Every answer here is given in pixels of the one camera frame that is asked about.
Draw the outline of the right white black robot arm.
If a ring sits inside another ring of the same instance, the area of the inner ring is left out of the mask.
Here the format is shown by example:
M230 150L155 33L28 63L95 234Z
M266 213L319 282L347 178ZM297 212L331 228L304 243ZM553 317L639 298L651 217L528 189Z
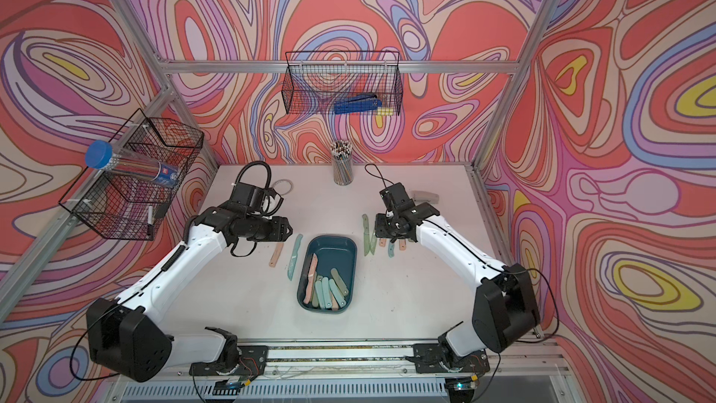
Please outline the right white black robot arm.
M375 233L392 242L410 240L438 255L474 293L471 319L439 338L449 354L500 354L541 324L530 271L492 257L462 236L430 203L415 203L401 183L380 191L385 211Z

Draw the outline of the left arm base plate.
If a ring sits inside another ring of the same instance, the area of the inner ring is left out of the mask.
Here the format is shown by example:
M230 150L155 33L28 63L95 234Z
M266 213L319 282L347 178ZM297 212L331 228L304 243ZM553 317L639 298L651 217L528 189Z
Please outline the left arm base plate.
M193 377L257 378L264 374L268 353L268 345L229 347L216 361L193 363L189 368L189 374Z

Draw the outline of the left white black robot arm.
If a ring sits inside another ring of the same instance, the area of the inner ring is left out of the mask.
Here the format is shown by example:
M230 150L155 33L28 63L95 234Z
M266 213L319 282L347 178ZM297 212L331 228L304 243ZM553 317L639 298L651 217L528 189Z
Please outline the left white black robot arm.
M231 376L244 366L238 338L217 327L196 335L164 331L161 323L181 292L216 256L247 242L283 243L293 233L279 216L283 196L272 188L272 170L250 162L236 176L227 201L192 216L180 242L144 277L112 300L98 299L86 313L89 359L136 382L161 371L190 366L200 373Z

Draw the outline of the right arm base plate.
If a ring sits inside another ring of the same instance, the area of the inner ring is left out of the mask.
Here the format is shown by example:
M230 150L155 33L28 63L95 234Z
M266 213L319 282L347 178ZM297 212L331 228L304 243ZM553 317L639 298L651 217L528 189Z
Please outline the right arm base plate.
M467 356L457 356L447 345L440 343L416 343L412 353L405 357L419 374L470 373L478 377L490 371L485 351L475 351Z

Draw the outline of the olive knife row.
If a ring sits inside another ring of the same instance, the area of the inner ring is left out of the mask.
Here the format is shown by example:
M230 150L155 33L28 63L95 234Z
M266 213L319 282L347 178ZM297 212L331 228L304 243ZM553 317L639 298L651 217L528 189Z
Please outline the olive knife row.
M331 270L331 277L334 280L334 282L337 285L337 289L341 293L343 297L347 297L350 292L348 287L346 286L345 282L343 281L342 277L339 274L339 271L336 268L333 268Z

